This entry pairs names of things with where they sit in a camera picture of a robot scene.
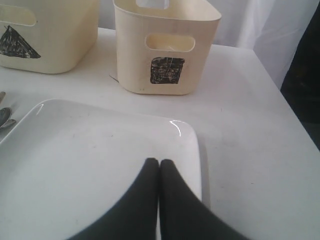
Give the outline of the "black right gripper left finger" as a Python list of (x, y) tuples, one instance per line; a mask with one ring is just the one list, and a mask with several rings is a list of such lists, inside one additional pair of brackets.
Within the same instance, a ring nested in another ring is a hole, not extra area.
[(155, 240), (158, 219), (159, 162), (145, 160), (125, 194), (73, 240)]

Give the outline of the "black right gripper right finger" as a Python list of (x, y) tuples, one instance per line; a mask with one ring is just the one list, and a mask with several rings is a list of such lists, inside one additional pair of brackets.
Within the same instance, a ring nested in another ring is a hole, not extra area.
[(197, 198), (170, 159), (160, 163), (159, 219), (163, 240), (247, 239)]

